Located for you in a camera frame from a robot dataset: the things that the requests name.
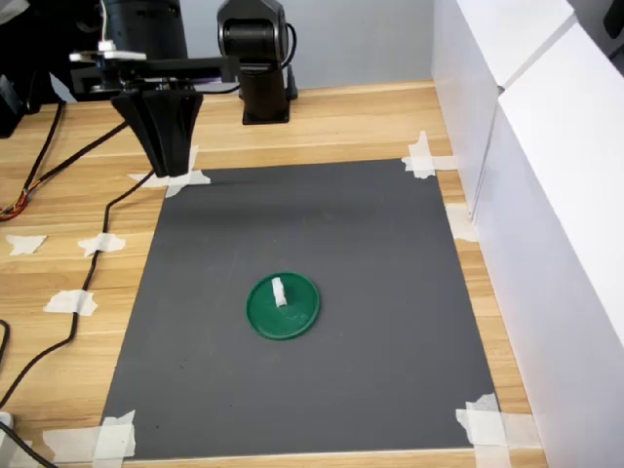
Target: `gray rubber mat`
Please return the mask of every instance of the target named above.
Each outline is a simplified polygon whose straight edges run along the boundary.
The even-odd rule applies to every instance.
[[[104,415],[136,458],[471,447],[494,391],[435,177],[400,161],[207,172],[166,199]],[[310,278],[305,335],[258,336],[255,283]]]

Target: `small white block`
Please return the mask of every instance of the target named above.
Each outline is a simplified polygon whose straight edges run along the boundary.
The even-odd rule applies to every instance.
[[[271,285],[273,286],[273,296],[275,297],[275,305],[278,307],[283,307],[287,305],[286,302],[286,294],[284,293],[284,284],[282,284],[282,280],[279,278],[273,278],[271,280]]]

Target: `white object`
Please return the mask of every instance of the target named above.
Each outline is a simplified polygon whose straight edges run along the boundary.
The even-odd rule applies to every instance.
[[[13,417],[7,412],[0,412],[0,421],[13,429]],[[0,466],[9,466],[15,449],[15,443],[4,432],[0,431]]]
[[[457,171],[457,161],[454,156],[434,156],[433,165],[436,171]]]
[[[273,297],[275,297],[275,305],[283,307],[288,305],[286,302],[286,293],[284,292],[284,284],[279,278],[273,278],[271,280],[271,286],[273,287]]]
[[[43,440],[54,453],[55,463],[94,463],[100,468],[119,468],[124,458],[135,455],[135,412],[106,417],[99,427],[44,431]]]
[[[211,179],[206,177],[201,171],[194,171],[195,160],[199,146],[193,146],[190,151],[188,173],[178,177],[157,177],[153,175],[144,184],[143,188],[168,187],[165,198],[171,198],[179,193],[186,185],[208,185]],[[145,177],[145,174],[129,174],[129,177],[139,181]]]
[[[453,239],[462,239],[466,242],[477,242],[477,231],[472,224],[467,205],[449,203],[447,209],[448,224]]]
[[[34,254],[41,247],[48,236],[7,236],[7,241],[13,245],[9,255]]]
[[[466,201],[477,203],[501,91],[575,23],[566,0],[436,0],[432,74]]]
[[[457,0],[498,86],[511,84],[574,23],[566,0]]]
[[[126,247],[126,240],[118,238],[115,234],[99,233],[93,239],[80,241],[78,245],[85,250],[85,257],[93,255],[95,251],[117,252]]]
[[[409,156],[401,161],[406,165],[406,172],[413,172],[415,178],[427,178],[436,174],[426,132],[420,132],[418,142],[409,146]]]
[[[624,466],[624,80],[576,25],[501,97],[476,212],[553,468]]]
[[[2,0],[0,5],[0,24],[18,17],[30,6],[26,0]]]
[[[72,314],[91,317],[98,308],[94,302],[94,294],[83,290],[61,291],[54,295],[44,307],[44,312]]]
[[[477,468],[511,468],[509,449],[540,449],[541,444],[530,414],[498,411],[494,394],[456,409],[455,418],[475,447]]]
[[[115,43],[113,41],[99,41],[97,43],[97,49],[100,52],[113,52],[116,51],[117,48],[115,47]]]

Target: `wooden table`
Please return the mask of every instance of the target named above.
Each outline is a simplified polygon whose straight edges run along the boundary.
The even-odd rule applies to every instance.
[[[54,106],[29,116],[8,140],[0,140],[0,200],[9,202],[50,128]],[[286,164],[398,159],[421,130],[434,156],[451,154],[431,82],[376,85],[301,93],[284,125],[244,127],[235,96],[207,97],[195,127],[197,167],[244,168]],[[121,122],[107,102],[69,104],[44,168],[49,169]],[[127,174],[146,173],[147,159],[130,130],[123,131],[43,186],[27,211],[0,224],[0,316],[13,327],[0,372],[0,394],[36,353],[68,334],[71,317],[44,313],[60,290],[80,289],[90,260],[78,241],[101,230],[105,204],[133,185]],[[445,203],[463,203],[457,172],[438,173]],[[113,209],[111,231],[125,249],[101,256],[92,285],[98,308],[80,320],[76,340],[45,358],[23,381],[4,410],[17,430],[44,456],[42,431],[97,426],[137,294],[164,189],[141,189]],[[9,256],[7,234],[48,235],[33,255]],[[530,413],[525,389],[476,243],[456,242],[487,360],[502,410]],[[514,450],[516,467],[544,467],[541,450]],[[190,460],[164,466],[412,466],[473,467],[471,449],[366,453],[334,456]]]

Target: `masking tape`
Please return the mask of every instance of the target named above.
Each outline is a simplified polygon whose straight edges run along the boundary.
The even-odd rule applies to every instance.
[[[117,252],[126,247],[126,240],[120,239],[115,234],[99,233],[93,239],[85,239],[78,243],[85,250],[85,257],[93,255],[96,251]]]
[[[9,255],[34,254],[44,243],[48,236],[7,236],[7,242],[13,245]]]
[[[457,163],[453,156],[431,156],[427,133],[420,132],[420,138],[409,146],[409,157],[403,158],[406,172],[413,172],[416,178],[434,176],[436,171],[455,171]]]
[[[44,312],[72,314],[91,317],[98,308],[94,302],[94,294],[83,290],[61,291],[55,294],[43,308]]]
[[[193,171],[199,146],[191,148],[188,160],[188,172],[178,177],[157,177],[153,175],[144,184],[143,188],[167,187],[165,198],[171,198],[179,193],[179,191],[187,185],[208,185],[212,181],[206,177],[201,171]],[[130,178],[139,181],[145,177],[145,174],[129,174]]]
[[[13,459],[9,464],[9,468],[38,468],[39,463],[33,460],[30,455],[28,455],[21,448],[18,448],[18,445],[15,442],[11,442],[14,444],[13,450],[15,454],[13,455]],[[32,447],[32,442],[24,441],[24,443],[27,446]]]
[[[509,449],[541,449],[533,416],[499,412],[494,394],[466,402],[455,417],[475,448],[478,468],[511,468]]]
[[[415,178],[427,178],[436,174],[426,132],[420,132],[418,142],[409,146],[409,156],[401,161],[406,165],[406,172],[413,172]]]
[[[477,231],[472,224],[467,205],[449,203],[446,205],[448,224],[453,239],[477,242]]]
[[[436,171],[457,171],[457,161],[454,156],[434,156],[433,165]]]
[[[119,468],[137,447],[135,412],[120,418],[107,417],[99,427],[44,431],[46,446],[55,463],[93,463],[94,468]]]

